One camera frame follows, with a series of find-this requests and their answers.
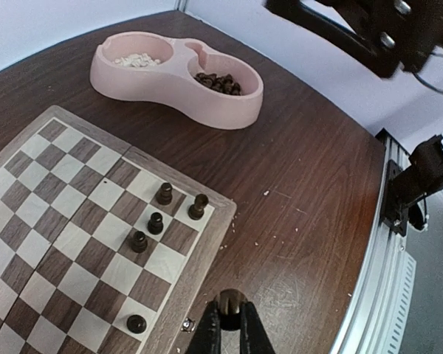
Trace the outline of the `dark rook chess piece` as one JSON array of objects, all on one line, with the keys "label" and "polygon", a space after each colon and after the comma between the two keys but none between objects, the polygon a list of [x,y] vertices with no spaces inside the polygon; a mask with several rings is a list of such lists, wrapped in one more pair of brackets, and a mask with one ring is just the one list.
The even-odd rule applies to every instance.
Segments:
[{"label": "dark rook chess piece", "polygon": [[169,182],[162,183],[156,194],[157,203],[166,206],[171,204],[172,200],[173,200],[172,184]]}]

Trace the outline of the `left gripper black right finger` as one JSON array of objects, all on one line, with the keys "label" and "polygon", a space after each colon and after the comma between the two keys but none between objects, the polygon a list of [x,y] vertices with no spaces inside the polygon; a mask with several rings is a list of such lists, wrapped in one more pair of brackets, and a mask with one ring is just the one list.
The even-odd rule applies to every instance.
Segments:
[{"label": "left gripper black right finger", "polygon": [[243,302],[241,304],[240,353],[275,354],[258,311],[252,302]]}]

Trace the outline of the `dark pawn chess piece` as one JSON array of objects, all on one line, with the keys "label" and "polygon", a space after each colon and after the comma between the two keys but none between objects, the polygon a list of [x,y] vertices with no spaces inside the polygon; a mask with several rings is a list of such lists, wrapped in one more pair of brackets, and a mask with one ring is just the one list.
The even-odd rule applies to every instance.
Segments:
[{"label": "dark pawn chess piece", "polygon": [[159,212],[153,212],[147,222],[147,229],[152,235],[159,235],[164,229],[163,216]]},{"label": "dark pawn chess piece", "polygon": [[147,235],[137,230],[131,237],[130,247],[136,253],[143,253],[148,247]]},{"label": "dark pawn chess piece", "polygon": [[209,199],[205,194],[198,194],[193,203],[189,206],[188,216],[192,220],[200,220],[205,213],[205,207],[208,205]]}]

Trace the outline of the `dark knight chess piece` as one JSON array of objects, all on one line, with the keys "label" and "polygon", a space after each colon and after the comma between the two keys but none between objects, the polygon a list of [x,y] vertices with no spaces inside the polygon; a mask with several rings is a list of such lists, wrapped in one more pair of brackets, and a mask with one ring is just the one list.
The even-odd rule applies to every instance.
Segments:
[{"label": "dark knight chess piece", "polygon": [[241,326],[241,305],[247,301],[239,290],[229,288],[216,297],[222,330],[235,331]]}]

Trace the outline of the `dark bishop chess piece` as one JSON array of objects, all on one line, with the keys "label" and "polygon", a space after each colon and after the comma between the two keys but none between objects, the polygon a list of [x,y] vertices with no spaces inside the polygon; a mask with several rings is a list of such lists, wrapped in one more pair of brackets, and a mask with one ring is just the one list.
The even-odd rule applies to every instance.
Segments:
[{"label": "dark bishop chess piece", "polygon": [[139,335],[146,331],[147,322],[141,315],[133,314],[127,318],[126,327],[131,333]]}]

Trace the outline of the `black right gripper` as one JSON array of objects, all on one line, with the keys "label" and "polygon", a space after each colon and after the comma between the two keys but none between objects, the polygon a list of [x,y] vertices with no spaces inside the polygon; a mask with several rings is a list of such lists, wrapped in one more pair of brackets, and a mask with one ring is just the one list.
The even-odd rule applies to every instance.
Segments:
[{"label": "black right gripper", "polygon": [[419,72],[435,48],[443,48],[443,1],[322,1],[353,32],[302,4],[266,1],[264,7],[327,40],[381,78],[403,64]]}]

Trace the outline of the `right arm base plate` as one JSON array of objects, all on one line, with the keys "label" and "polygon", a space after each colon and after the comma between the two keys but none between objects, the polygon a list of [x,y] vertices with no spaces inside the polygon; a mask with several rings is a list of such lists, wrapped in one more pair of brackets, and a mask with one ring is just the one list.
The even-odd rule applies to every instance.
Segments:
[{"label": "right arm base plate", "polygon": [[406,174],[392,159],[387,163],[385,189],[382,197],[380,220],[394,233],[406,236],[408,207],[406,203]]}]

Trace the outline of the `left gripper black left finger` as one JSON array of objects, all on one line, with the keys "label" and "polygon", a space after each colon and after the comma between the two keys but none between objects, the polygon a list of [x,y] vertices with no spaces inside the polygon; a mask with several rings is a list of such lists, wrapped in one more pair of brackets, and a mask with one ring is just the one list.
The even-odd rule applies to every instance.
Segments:
[{"label": "left gripper black left finger", "polygon": [[221,319],[218,302],[207,303],[186,354],[220,354],[222,342]]}]

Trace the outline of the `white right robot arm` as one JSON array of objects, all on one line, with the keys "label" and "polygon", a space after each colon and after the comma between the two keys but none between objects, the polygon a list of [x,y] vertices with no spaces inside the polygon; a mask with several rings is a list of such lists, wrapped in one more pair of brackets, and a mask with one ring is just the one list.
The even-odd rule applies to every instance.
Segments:
[{"label": "white right robot arm", "polygon": [[[323,1],[335,9],[346,27],[302,1],[266,1],[272,14],[327,40],[380,78],[397,69],[412,74],[423,86],[443,94],[419,75],[436,47],[443,50],[443,1]],[[412,152],[410,167],[390,179],[384,211],[388,221],[443,190],[442,136],[433,136]]]}]

